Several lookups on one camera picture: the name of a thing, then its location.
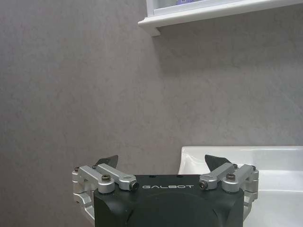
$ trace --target wall shelf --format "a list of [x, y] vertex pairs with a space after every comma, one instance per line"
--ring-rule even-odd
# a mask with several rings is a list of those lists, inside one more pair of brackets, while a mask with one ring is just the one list
[[151, 36], [158, 27], [303, 3], [303, 0], [200, 0], [176, 5], [176, 0], [146, 0], [147, 14], [138, 25]]

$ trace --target silver metal linkage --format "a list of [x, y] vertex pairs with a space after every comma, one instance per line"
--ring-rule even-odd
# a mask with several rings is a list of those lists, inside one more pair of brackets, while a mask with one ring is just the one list
[[89, 166], [75, 168], [72, 172], [74, 201], [81, 205], [86, 218], [95, 225], [93, 191], [111, 193], [115, 190], [115, 182], [110, 177], [98, 173]]
[[106, 164], [100, 164], [96, 170], [101, 174], [110, 175], [114, 181], [119, 185], [121, 190], [134, 191], [139, 188], [139, 184], [134, 175], [122, 173], [115, 168]]
[[259, 171], [254, 166], [243, 165], [233, 176], [226, 175], [222, 179], [222, 188], [230, 193], [238, 192], [240, 188], [243, 189], [243, 220], [245, 220], [251, 211], [253, 201], [258, 198]]
[[200, 188], [202, 190], [211, 190], [217, 188], [217, 184], [228, 173], [235, 171], [232, 163], [225, 163], [208, 174], [200, 175]]

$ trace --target white sink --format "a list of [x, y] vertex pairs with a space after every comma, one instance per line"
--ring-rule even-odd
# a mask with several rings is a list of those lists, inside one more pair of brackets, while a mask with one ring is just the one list
[[259, 170], [259, 197], [244, 227], [303, 226], [303, 146], [183, 147], [179, 174], [209, 173], [205, 154]]

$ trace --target gray wall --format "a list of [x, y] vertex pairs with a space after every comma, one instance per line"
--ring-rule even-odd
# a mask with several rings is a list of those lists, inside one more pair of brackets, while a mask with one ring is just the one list
[[71, 171], [120, 155], [178, 171], [182, 145], [299, 145], [303, 5], [137, 27], [143, 0], [0, 1], [0, 226], [90, 226]]

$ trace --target purple object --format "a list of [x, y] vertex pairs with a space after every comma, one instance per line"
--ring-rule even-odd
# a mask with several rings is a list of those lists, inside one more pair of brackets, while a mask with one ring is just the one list
[[194, 2], [194, 0], [178, 0], [177, 5], [182, 5], [190, 2]]

